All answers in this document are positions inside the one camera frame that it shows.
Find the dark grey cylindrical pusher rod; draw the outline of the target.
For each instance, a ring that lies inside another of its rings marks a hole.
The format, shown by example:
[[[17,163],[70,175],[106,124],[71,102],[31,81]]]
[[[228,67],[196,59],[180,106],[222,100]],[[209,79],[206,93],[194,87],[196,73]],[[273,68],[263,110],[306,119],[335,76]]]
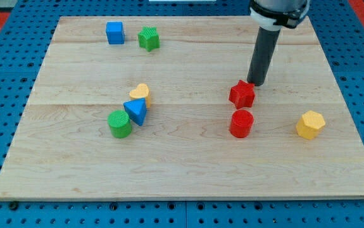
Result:
[[[280,30],[270,31],[259,28],[248,70],[249,83],[255,86],[264,84],[279,34]]]

